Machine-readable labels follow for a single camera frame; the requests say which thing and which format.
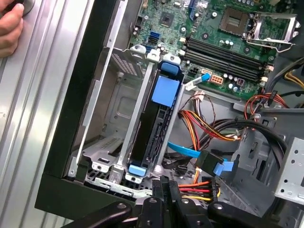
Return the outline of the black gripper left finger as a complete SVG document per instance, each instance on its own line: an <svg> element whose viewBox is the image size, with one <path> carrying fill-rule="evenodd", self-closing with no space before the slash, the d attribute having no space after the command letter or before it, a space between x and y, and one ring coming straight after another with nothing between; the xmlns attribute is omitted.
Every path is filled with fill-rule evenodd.
<svg viewBox="0 0 304 228"><path fill-rule="evenodd" d="M64 225L65 228L162 228L165 188L169 178L152 181L152 196L139 198L135 206L118 201Z"/></svg>

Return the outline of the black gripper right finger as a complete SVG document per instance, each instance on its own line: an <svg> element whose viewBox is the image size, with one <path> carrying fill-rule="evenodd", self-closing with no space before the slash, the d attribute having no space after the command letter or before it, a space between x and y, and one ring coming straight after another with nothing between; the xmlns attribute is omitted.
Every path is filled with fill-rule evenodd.
<svg viewBox="0 0 304 228"><path fill-rule="evenodd" d="M255 216L224 202L215 201L205 210L189 198L182 198L176 181L169 181L176 228L279 228L268 219Z"/></svg>

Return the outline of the person right hand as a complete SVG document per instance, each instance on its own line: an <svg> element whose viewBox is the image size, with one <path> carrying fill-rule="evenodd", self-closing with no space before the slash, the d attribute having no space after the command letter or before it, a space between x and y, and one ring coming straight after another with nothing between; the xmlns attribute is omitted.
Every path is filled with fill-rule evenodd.
<svg viewBox="0 0 304 228"><path fill-rule="evenodd" d="M23 30L24 5L17 3L0 18L0 57L12 55Z"/></svg>

